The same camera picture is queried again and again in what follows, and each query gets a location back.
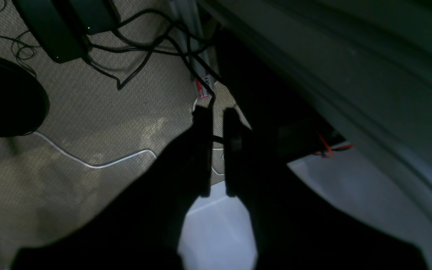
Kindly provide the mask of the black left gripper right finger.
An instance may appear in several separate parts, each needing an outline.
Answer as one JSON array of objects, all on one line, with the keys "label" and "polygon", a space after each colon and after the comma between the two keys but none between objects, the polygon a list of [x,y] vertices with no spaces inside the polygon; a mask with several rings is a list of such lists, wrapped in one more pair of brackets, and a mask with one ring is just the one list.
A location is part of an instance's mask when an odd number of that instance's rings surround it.
[{"label": "black left gripper right finger", "polygon": [[241,155],[243,128],[236,109],[223,111],[223,148],[225,156],[226,194],[231,198],[241,197]]}]

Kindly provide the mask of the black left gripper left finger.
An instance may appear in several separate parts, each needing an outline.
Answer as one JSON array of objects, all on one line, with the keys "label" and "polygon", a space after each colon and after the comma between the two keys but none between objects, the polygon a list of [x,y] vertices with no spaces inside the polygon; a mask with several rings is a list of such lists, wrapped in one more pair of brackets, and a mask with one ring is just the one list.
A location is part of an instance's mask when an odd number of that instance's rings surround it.
[{"label": "black left gripper left finger", "polygon": [[204,106],[195,106],[192,128],[196,139],[196,189],[201,197],[207,198],[211,191],[213,111]]}]

